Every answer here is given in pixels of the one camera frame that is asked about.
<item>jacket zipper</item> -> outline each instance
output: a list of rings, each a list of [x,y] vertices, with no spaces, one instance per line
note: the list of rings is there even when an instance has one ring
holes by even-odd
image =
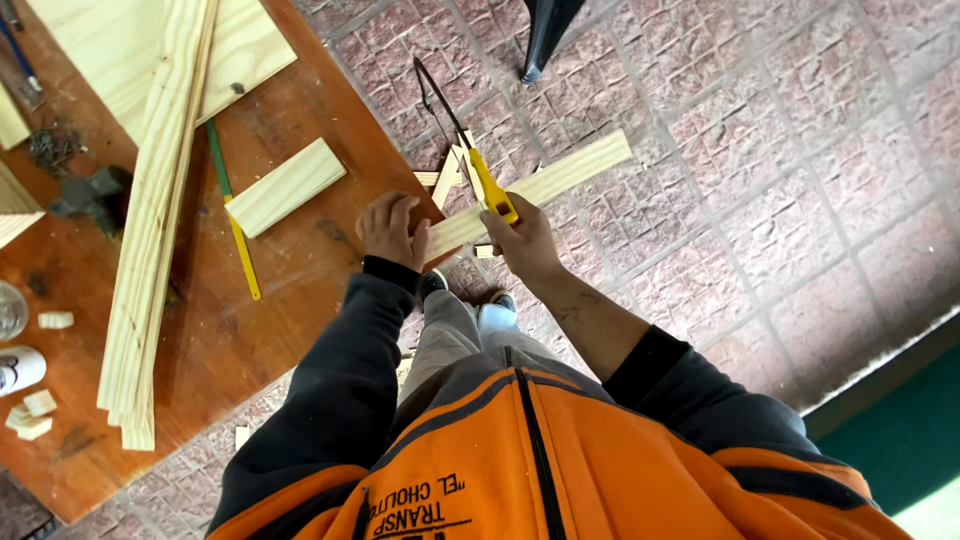
[[[507,365],[510,361],[510,349],[507,349]],[[543,512],[546,514],[546,529],[550,540],[565,540],[564,518],[560,513],[560,502],[557,500],[557,486],[553,483],[553,472],[550,470],[550,461],[546,457],[546,447],[543,436],[540,434],[540,424],[537,422],[537,413],[534,403],[530,399],[530,388],[527,378],[514,367],[516,379],[519,381],[520,399],[523,401],[523,415],[527,418],[527,430],[530,432],[530,446],[533,447],[534,463],[537,465],[537,480],[540,481],[540,494],[543,497]]]

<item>yellow saw handle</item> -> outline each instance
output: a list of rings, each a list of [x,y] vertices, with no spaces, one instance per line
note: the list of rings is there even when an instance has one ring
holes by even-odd
[[[510,202],[510,198],[507,197],[507,192],[496,184],[493,175],[490,174],[490,170],[487,168],[487,164],[484,163],[483,158],[480,156],[480,152],[478,152],[476,148],[470,148],[469,154],[470,164],[473,165],[473,168],[477,171],[477,176],[480,177],[480,184],[483,186],[484,200],[487,202],[487,208],[500,214],[500,217],[502,217],[508,225],[513,225],[520,216],[517,215],[514,204]]]

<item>hand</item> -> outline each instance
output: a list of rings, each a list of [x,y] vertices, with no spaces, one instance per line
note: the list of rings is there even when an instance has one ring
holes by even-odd
[[[430,245],[430,220],[417,225],[413,237],[410,229],[410,210],[420,199],[399,191],[391,191],[370,203],[357,218],[357,235],[367,247],[367,255],[385,258],[402,264],[418,274],[426,263],[426,248]]]
[[[507,267],[527,286],[546,282],[564,267],[557,257],[550,222],[540,209],[516,193],[508,192],[519,220],[511,227],[502,217],[486,211],[480,215],[493,243],[493,254],[503,255]]]

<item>wooden workbench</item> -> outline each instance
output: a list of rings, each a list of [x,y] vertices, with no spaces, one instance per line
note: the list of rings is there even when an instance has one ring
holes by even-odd
[[[292,215],[249,241],[263,300],[241,269],[203,130],[193,146],[171,282],[182,301],[166,309],[156,356],[156,452],[124,452],[120,429],[95,406],[119,252],[86,218],[45,216],[0,250],[0,280],[27,298],[31,323],[10,344],[47,359],[60,408],[53,430],[34,442],[0,430],[0,460],[67,523],[82,518],[185,441],[294,367],[336,317],[362,248],[353,229],[360,209],[385,191],[421,194],[415,223],[442,215],[336,64],[289,0],[263,0],[299,60],[216,117],[236,193],[322,136],[348,174]],[[77,174],[115,164],[133,170],[136,147],[57,44],[22,3],[21,42],[46,89],[33,128],[55,120],[89,147]],[[46,206],[59,183],[35,168],[24,145],[3,156]],[[36,315],[70,310],[76,325],[42,331]],[[22,400],[0,399],[0,415]]]

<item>coping saw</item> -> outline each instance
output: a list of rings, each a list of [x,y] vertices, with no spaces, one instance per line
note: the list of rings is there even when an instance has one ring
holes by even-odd
[[[433,92],[437,94],[437,99],[440,100],[440,104],[444,106],[444,110],[446,110],[446,113],[450,116],[450,120],[453,122],[453,129],[456,130],[457,136],[460,137],[461,144],[467,147],[470,164],[476,169],[477,176],[480,177],[480,184],[483,186],[483,195],[487,203],[487,208],[495,210],[508,224],[513,225],[520,216],[516,214],[514,204],[511,203],[510,198],[507,197],[507,192],[496,184],[493,175],[490,174],[490,169],[487,168],[483,157],[480,156],[480,151],[470,144],[467,138],[467,132],[461,127],[457,116],[453,113],[453,109],[450,108],[450,104],[446,102],[446,98],[444,98],[443,93],[440,92],[437,83],[433,81],[433,77],[430,77],[430,73],[426,70],[423,62],[417,57],[414,57],[414,69],[417,70],[417,82],[420,83],[420,92],[423,94],[423,106],[426,107],[430,114],[433,114],[437,123],[440,124],[441,133],[444,131],[444,126],[430,105],[430,98],[427,95],[426,87],[423,86],[423,79],[426,79],[426,82],[433,88]]]

